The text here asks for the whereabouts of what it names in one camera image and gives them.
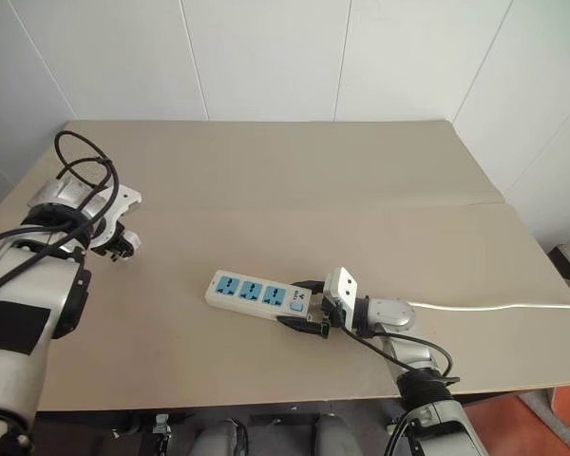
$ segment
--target white power strip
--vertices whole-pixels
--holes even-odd
[[[205,293],[207,304],[276,320],[280,315],[307,318],[311,291],[284,283],[217,271]]]

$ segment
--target red floor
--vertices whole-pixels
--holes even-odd
[[[556,410],[570,426],[570,387],[559,389]],[[466,413],[490,456],[570,456],[570,448],[516,396],[469,406]]]

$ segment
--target beige table surface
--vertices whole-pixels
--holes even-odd
[[[397,395],[373,352],[210,308],[216,269],[291,282],[347,267],[359,293],[448,306],[570,304],[570,292],[449,123],[73,122],[143,194],[127,262],[89,256],[78,329],[49,352],[43,410]],[[83,150],[64,141],[68,151]],[[52,149],[0,231],[58,169]],[[456,392],[570,384],[570,310],[419,309]]]

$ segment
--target white cable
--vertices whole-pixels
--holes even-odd
[[[486,311],[502,311],[504,309],[514,308],[531,308],[531,309],[567,309],[570,310],[570,304],[527,304],[527,303],[512,303],[501,304],[497,306],[483,306],[483,307],[450,307],[438,306],[436,304],[427,304],[425,302],[410,302],[412,307],[423,307],[425,309],[433,309],[436,311],[452,311],[452,312],[486,312]]]

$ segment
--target white wall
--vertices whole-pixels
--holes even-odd
[[[570,238],[570,0],[0,0],[0,199],[78,118],[448,119]]]

